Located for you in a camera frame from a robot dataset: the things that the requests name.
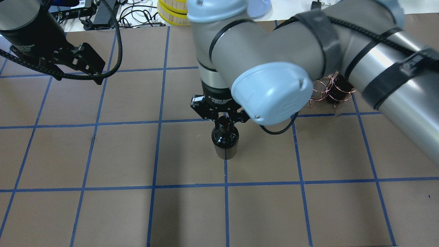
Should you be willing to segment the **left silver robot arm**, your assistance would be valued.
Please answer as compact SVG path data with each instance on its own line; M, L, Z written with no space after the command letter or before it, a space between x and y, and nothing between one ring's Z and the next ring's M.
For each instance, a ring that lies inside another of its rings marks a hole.
M92 80L101 85L105 61L89 45L71 44L50 14L50 0L2 0L1 36L10 43L9 61L56 80Z

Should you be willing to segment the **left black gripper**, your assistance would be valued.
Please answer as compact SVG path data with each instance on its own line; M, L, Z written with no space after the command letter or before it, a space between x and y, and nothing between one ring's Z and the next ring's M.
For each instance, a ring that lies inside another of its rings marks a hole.
M38 10L32 18L14 17L1 20L1 35L10 42L10 61L56 80L64 73L61 64L87 75L100 75L105 61L89 45L74 47L64 30L46 10Z

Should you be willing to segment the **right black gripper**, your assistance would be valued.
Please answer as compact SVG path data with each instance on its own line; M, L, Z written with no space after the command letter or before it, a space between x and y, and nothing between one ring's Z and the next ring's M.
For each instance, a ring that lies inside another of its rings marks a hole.
M202 119L209 119L214 122L215 127L219 128L218 113L226 113L229 120L226 124L232 128L237 122L245 123L250 117L247 112L240 109L240 105L232 98L230 89L217 89L207 85L202 81L203 95L193 94L191 99L191 109Z

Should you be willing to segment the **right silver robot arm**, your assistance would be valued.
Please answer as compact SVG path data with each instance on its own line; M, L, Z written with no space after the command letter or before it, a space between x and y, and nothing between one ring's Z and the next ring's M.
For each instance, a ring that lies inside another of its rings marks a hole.
M342 0L265 32L246 0L188 0L204 119L277 125L309 101L313 82L339 72L438 163L438 51L403 31L397 0Z

